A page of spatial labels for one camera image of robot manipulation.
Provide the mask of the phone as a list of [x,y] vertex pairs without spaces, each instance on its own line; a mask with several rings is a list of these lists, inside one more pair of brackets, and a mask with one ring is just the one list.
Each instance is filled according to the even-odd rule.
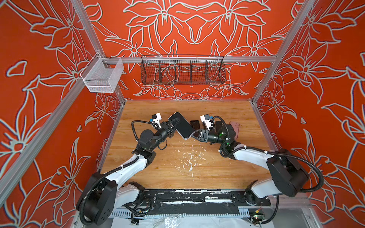
[[195,129],[180,112],[175,112],[168,118],[169,121],[175,119],[178,120],[178,123],[174,123],[173,126],[183,139],[187,140],[194,135]]
[[200,121],[199,120],[191,120],[190,121],[190,125],[195,129],[195,130],[199,130],[200,129]]

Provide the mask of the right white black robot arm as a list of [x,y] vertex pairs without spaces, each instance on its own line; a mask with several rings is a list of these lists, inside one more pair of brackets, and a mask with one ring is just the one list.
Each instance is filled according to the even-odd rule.
[[200,117],[205,129],[199,129],[197,140],[204,143],[219,144],[219,154],[224,158],[249,162],[270,173],[267,180],[253,181],[246,193],[262,199],[270,195],[295,197],[299,192],[315,192],[324,185],[322,171],[313,163],[294,156],[286,149],[266,151],[250,147],[235,139],[232,125],[219,116],[209,114]]

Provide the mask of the dark phone case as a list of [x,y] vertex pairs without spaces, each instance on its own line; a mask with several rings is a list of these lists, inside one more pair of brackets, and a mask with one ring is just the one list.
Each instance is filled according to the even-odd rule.
[[224,126],[222,121],[215,121],[215,127],[217,130],[219,130],[220,128],[222,128]]

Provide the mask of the pink phone case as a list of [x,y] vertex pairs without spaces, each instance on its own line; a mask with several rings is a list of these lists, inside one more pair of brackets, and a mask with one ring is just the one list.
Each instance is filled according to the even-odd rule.
[[235,121],[230,121],[230,125],[232,125],[236,135],[238,136],[239,129],[240,129],[240,124],[238,122],[235,122]]

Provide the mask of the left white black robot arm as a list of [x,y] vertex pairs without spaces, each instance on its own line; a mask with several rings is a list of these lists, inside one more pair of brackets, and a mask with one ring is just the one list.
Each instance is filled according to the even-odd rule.
[[157,131],[146,129],[135,137],[137,145],[129,160],[109,172],[96,172],[89,178],[76,205],[83,225],[101,225],[115,207],[128,206],[138,200],[144,188],[136,183],[126,185],[126,181],[152,163],[155,149],[174,136],[179,122],[179,118],[160,124],[149,122]]

